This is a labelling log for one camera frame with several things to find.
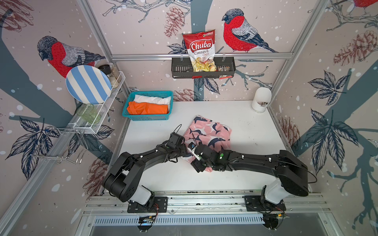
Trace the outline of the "pink patterned cloth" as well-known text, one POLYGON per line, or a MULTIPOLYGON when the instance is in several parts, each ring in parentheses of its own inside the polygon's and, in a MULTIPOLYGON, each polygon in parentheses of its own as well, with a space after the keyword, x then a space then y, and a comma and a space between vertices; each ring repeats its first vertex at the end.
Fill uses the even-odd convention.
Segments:
MULTIPOLYGON (((231 133, 231 128, 226 125, 202 116, 196 116, 184 133, 185 144, 187 148, 190 143, 195 143, 196 145, 204 144, 217 152, 221 151, 221 148, 230 150, 231 133)), ((195 157, 189 151, 188 153, 191 156, 183 157, 183 159, 191 163, 195 157)), ((212 172, 210 168, 207 168, 205 171, 212 172)))

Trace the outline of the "white shorts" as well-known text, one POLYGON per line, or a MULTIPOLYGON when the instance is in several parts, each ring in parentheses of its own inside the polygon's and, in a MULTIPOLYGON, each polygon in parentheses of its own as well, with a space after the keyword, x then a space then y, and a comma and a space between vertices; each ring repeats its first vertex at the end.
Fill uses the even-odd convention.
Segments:
POLYGON ((144 95, 135 95, 134 102, 136 103, 151 103, 157 105, 170 105, 171 97, 160 98, 160 97, 149 97, 144 95))

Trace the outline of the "orange cloth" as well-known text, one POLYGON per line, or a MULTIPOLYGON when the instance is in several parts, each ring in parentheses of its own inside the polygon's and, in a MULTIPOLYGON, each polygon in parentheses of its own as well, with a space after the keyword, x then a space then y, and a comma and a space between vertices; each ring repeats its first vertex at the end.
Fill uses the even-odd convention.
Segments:
POLYGON ((127 111, 130 115, 161 115, 168 114, 168 105, 159 105, 153 103, 129 102, 127 111))

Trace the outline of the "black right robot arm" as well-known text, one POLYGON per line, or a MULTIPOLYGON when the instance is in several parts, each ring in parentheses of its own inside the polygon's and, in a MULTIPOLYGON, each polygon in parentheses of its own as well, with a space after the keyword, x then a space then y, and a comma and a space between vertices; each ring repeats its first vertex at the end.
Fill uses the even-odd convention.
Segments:
POLYGON ((209 167, 219 172, 251 171, 274 176, 276 179, 262 189, 262 203, 277 205, 289 195, 309 195, 308 168, 287 150, 281 150, 278 154, 257 155, 228 149, 217 152, 204 144, 190 143, 188 151, 195 157, 191 165, 198 173, 209 167))

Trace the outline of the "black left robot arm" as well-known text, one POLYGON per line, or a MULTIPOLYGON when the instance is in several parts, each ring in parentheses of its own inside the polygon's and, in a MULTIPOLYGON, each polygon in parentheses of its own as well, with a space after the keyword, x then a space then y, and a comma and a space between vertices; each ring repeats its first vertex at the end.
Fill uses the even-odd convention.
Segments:
POLYGON ((133 201, 150 207, 154 194, 140 185, 145 170, 165 162, 178 162, 187 154, 185 138, 175 132, 167 141, 140 154, 122 153, 103 179, 102 186, 121 202, 133 201))

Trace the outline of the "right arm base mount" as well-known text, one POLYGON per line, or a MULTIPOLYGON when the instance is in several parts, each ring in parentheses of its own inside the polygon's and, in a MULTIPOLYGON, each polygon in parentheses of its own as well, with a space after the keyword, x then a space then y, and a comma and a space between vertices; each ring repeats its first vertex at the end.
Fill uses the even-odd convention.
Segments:
POLYGON ((250 195, 244 196, 244 202, 247 211, 255 211, 266 214, 273 211, 286 211, 286 206, 283 200, 281 200, 278 204, 273 204, 266 200, 263 201, 260 196, 250 195))

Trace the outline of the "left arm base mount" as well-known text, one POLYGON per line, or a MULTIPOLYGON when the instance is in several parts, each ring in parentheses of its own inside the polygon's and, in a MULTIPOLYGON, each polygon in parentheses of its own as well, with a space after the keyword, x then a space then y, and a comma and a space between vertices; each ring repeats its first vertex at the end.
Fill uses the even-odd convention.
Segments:
POLYGON ((144 205, 129 201, 127 209, 128 213, 165 213, 167 212, 168 198, 167 197, 153 197, 144 205))

